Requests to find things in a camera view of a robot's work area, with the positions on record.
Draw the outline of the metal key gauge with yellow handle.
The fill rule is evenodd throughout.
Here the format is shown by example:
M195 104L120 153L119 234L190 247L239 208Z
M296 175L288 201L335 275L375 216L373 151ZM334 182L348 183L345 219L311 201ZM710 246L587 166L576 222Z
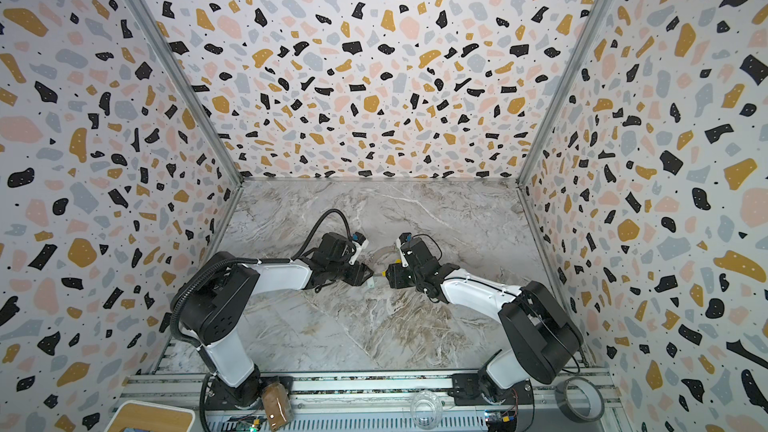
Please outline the metal key gauge with yellow handle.
M373 276L365 282L365 286L368 289L373 289L383 277L387 267L399 260L399 252L394 245L381 247L367 253L363 262L372 269Z

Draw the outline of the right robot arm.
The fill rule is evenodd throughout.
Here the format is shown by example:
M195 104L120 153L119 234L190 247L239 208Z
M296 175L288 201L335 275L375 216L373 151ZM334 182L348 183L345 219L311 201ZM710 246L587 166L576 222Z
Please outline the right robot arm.
M385 276L393 289L413 288L430 301L469 308L501 324L510 348L495 353L458 397L501 404L530 379L550 384L583 345L583 336L541 282L505 285L475 276L433 255L424 234L396 240L400 259Z

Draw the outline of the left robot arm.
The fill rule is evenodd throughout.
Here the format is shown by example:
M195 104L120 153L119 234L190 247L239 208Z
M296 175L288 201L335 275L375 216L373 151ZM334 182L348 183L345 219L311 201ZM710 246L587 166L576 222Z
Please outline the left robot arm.
M361 233L326 233L320 244L296 258L237 258L219 252L206 262L172 300L172 336L198 352L228 404L254 404L265 382L237 332L254 295L283 290L313 290L341 281L363 285L373 275L359 260L368 240Z

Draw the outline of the clear glass jar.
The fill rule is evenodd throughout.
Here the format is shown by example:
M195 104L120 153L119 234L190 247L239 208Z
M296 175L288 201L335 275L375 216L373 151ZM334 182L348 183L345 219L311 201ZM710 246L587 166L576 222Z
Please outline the clear glass jar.
M410 403L413 424L421 430L433 430L442 420L443 401L434 392L422 390L416 393Z

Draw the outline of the brown circuit box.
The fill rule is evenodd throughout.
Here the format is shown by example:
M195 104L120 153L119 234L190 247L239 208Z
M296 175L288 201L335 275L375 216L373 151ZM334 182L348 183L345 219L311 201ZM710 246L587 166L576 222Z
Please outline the brown circuit box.
M268 384L262 391L261 400L271 432L279 431L293 421L288 390L281 382Z

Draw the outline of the grey tape roll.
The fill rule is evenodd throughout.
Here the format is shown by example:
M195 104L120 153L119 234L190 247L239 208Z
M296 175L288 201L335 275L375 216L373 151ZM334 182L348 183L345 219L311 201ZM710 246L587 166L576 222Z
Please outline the grey tape roll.
M558 383L554 394L559 410L573 422L596 422L605 413L602 393L584 377L570 377Z

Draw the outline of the wooden board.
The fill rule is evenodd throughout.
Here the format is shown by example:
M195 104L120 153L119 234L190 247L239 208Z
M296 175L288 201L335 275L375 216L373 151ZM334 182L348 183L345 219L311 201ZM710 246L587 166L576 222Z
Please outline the wooden board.
M140 401L126 401L106 427L107 432L187 432L196 419L193 410Z

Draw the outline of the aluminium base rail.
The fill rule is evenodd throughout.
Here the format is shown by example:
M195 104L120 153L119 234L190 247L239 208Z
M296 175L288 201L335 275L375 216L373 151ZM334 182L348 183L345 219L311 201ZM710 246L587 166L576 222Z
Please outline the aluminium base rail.
M559 410L551 385L535 380L518 384L501 404L456 394L474 384L470 370L397 370L337 372L267 372L265 382L280 381L288 390L294 419L285 431L629 431L631 425L608 372L587 368L581 377L592 382L605 399L605 413L596 422L576 423ZM433 430L416 427L410 415L412 397L422 391L443 401L440 424ZM201 374L133 376L118 402L140 401L193 410L193 431L267 431L261 400L238 408L216 391L213 379Z

